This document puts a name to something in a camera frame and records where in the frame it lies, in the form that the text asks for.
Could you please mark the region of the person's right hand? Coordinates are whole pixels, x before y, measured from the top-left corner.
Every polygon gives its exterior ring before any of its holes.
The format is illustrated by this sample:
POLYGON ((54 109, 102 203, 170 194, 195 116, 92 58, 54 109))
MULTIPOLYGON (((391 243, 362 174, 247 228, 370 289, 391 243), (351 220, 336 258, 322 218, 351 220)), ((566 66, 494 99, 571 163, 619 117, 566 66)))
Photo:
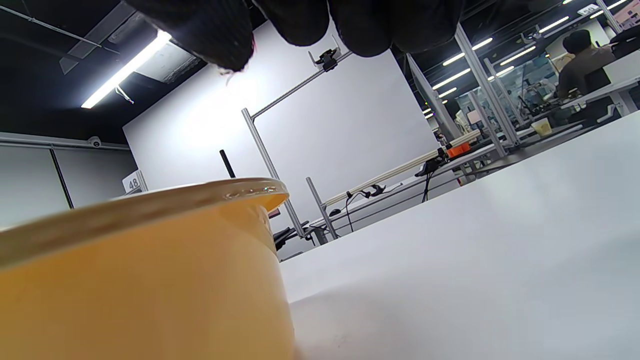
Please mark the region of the person's right hand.
MULTIPOLYGON (((244 0, 129 0, 186 51, 231 72, 254 54, 253 25, 244 0)), ((318 43, 330 23, 355 55, 371 58, 396 46, 405 53, 438 47, 455 36, 462 0, 256 0, 254 5, 286 43, 318 43)))

